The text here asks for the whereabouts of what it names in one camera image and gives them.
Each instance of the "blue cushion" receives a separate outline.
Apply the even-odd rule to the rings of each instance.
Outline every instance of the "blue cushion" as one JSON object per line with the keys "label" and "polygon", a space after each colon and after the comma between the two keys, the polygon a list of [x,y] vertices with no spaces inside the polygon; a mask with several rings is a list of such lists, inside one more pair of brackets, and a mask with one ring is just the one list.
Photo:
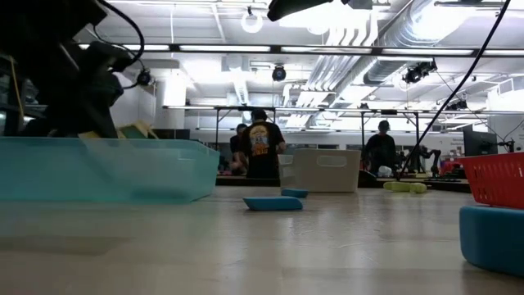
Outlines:
{"label": "blue cushion", "polygon": [[524,276],[524,210],[462,207],[460,247],[475,266]]}
{"label": "blue cushion", "polygon": [[251,210],[302,210],[302,203],[296,197],[244,197]]}
{"label": "blue cushion", "polygon": [[297,188],[284,188],[282,190],[282,195],[287,197],[307,197],[309,191],[305,189]]}

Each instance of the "black t-shirt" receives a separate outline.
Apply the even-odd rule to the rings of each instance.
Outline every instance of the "black t-shirt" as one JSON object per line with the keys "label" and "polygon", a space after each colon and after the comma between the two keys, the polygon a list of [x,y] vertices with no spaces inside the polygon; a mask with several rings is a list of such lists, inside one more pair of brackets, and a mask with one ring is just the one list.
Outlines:
{"label": "black t-shirt", "polygon": [[229,139],[229,147],[231,148],[231,153],[240,151],[240,136],[235,135]]}
{"label": "black t-shirt", "polygon": [[256,122],[242,133],[240,150],[249,159],[247,177],[278,178],[277,146],[284,142],[280,128],[269,122]]}
{"label": "black t-shirt", "polygon": [[366,153],[366,156],[368,153],[371,153],[371,160],[380,162],[384,166],[392,166],[395,164],[395,140],[387,134],[373,135],[368,140],[364,152]]}

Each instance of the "black cable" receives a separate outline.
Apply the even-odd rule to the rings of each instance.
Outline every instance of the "black cable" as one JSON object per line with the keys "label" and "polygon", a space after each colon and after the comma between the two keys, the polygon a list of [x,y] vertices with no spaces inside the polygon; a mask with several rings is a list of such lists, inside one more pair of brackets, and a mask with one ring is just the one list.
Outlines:
{"label": "black cable", "polygon": [[506,143],[506,138],[513,133],[513,131],[517,130],[518,127],[520,127],[520,125],[522,125],[522,123],[524,123],[524,120],[522,120],[520,123],[518,123],[517,127],[513,128],[511,131],[508,132],[508,134],[506,134],[506,136],[504,136],[504,139],[502,139],[502,141],[504,143]]}
{"label": "black cable", "polygon": [[493,38],[493,35],[495,34],[495,31],[497,30],[497,28],[500,25],[500,22],[504,18],[504,14],[506,14],[506,11],[508,10],[508,6],[509,6],[510,2],[511,2],[511,0],[506,0],[506,2],[504,2],[504,5],[500,9],[499,16],[497,17],[495,23],[493,24],[493,28],[491,28],[490,33],[486,37],[486,41],[484,41],[484,44],[482,44],[482,47],[478,51],[478,54],[475,57],[475,60],[473,61],[472,65],[470,66],[468,72],[466,73],[466,75],[464,76],[462,81],[460,81],[460,83],[458,84],[457,88],[453,91],[453,93],[451,93],[451,95],[448,97],[448,99],[446,99],[445,102],[442,104],[442,107],[440,107],[440,109],[435,114],[433,119],[431,119],[431,122],[427,125],[426,130],[424,130],[424,132],[422,133],[421,137],[418,139],[417,144],[415,144],[415,146],[413,147],[413,149],[409,153],[408,159],[407,159],[406,163],[402,166],[402,170],[400,171],[399,176],[397,177],[397,180],[400,180],[400,178],[402,178],[402,175],[404,174],[404,172],[406,170],[406,166],[408,165],[408,162],[411,160],[411,157],[413,156],[413,151],[418,150],[418,147],[420,146],[420,142],[422,142],[422,140],[426,136],[427,132],[429,132],[429,130],[433,126],[433,123],[435,123],[436,119],[440,116],[441,112],[448,105],[449,101],[451,101],[455,97],[455,95],[457,95],[457,92],[464,86],[466,81],[469,79],[469,76],[475,70],[475,67],[477,66],[478,62],[481,60],[482,54],[484,54],[484,51],[488,47],[488,44],[490,43],[491,38]]}
{"label": "black cable", "polygon": [[[136,56],[136,54],[129,48],[125,47],[123,44],[121,43],[113,43],[113,42],[110,42],[110,41],[107,41],[105,39],[103,39],[100,34],[97,32],[97,27],[94,25],[93,26],[93,33],[95,34],[95,36],[98,38],[98,40],[100,40],[101,42],[103,43],[106,43],[106,44],[110,44],[111,46],[116,46],[118,48],[122,48],[124,49],[126,52],[128,52],[129,54],[131,54],[133,57]],[[138,62],[140,62],[140,66],[142,67],[142,70],[141,71],[146,71],[146,66],[144,65],[144,63],[142,62],[142,59],[138,59]],[[129,85],[129,86],[124,86],[122,87],[123,90],[127,90],[127,89],[133,89],[135,87],[138,86],[138,80],[136,80],[133,84]]]}
{"label": "black cable", "polygon": [[[133,56],[133,57],[137,56],[137,54],[136,54],[135,52],[133,52],[133,50],[131,50],[131,49],[125,47],[122,43],[115,43],[115,42],[107,41],[107,40],[105,40],[104,38],[102,38],[102,37],[100,36],[100,34],[98,33],[98,31],[97,31],[97,27],[96,27],[95,25],[93,26],[93,33],[94,33],[95,36],[98,38],[98,40],[100,40],[101,42],[106,43],[106,44],[109,44],[109,45],[112,45],[112,46],[116,46],[116,47],[118,47],[118,48],[122,48],[122,49],[124,49],[126,52],[128,52],[129,54],[131,54],[131,56]],[[146,66],[145,66],[144,63],[142,62],[142,59],[141,59],[141,58],[138,59],[138,62],[140,63],[140,66],[142,67],[142,69],[145,70],[145,69],[146,69]]]}
{"label": "black cable", "polygon": [[[451,88],[451,86],[449,86],[449,84],[444,80],[444,78],[442,78],[442,76],[440,75],[440,73],[438,71],[436,71],[436,74],[439,75],[440,79],[442,80],[442,82],[448,87],[449,90],[451,90],[451,92],[453,92],[453,89]],[[459,98],[459,96],[457,94],[455,94],[455,97],[459,100],[462,100],[462,98]],[[475,111],[473,111],[472,109],[470,109],[469,107],[467,107],[467,109],[472,113],[472,115],[474,115],[478,120],[481,121],[482,124],[484,124],[491,132],[493,132],[495,135],[497,135],[498,138],[500,138],[502,141],[504,141],[504,139],[502,138],[502,136],[500,136],[499,134],[497,134],[487,123],[485,120],[483,120],[482,118],[480,118],[476,113]]]}
{"label": "black cable", "polygon": [[135,31],[137,31],[138,38],[140,40],[140,48],[138,49],[137,54],[133,57],[133,60],[132,60],[131,64],[137,62],[140,59],[140,57],[142,57],[142,54],[144,53],[144,49],[146,47],[146,40],[144,39],[144,35],[142,34],[142,31],[140,30],[138,25],[133,20],[131,20],[131,18],[129,18],[129,16],[126,16],[118,8],[112,6],[111,4],[109,4],[108,2],[106,2],[104,0],[98,0],[98,1],[100,2],[100,4],[102,4],[103,6],[107,7],[107,9],[113,11],[116,15],[120,16],[125,21],[127,21],[133,27],[133,29]]}

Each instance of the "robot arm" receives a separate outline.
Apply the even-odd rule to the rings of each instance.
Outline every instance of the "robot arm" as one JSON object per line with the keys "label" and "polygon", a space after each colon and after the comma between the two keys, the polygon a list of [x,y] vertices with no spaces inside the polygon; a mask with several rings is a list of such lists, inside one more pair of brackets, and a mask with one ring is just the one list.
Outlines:
{"label": "robot arm", "polygon": [[12,56],[47,105],[36,120],[63,134],[95,131],[116,138],[109,108],[124,92],[113,72],[134,61],[124,49],[94,42],[83,50],[73,37],[106,16],[102,0],[26,0],[14,2],[0,18],[0,52]]}
{"label": "robot arm", "polygon": [[428,151],[427,147],[421,146],[421,153],[420,153],[420,155],[424,159],[429,159],[431,157],[431,155],[435,156],[433,158],[433,165],[431,166],[431,172],[432,172],[434,177],[437,177],[439,175],[439,160],[440,160],[441,153],[442,152],[440,150],[433,149],[431,151]]}

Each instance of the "graphic t-shirt print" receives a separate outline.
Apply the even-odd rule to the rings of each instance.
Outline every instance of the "graphic t-shirt print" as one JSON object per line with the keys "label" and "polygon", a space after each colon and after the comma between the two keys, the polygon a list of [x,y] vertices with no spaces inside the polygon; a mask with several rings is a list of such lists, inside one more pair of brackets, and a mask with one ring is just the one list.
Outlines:
{"label": "graphic t-shirt print", "polygon": [[249,133],[249,138],[253,157],[269,153],[269,132],[264,125],[254,126]]}

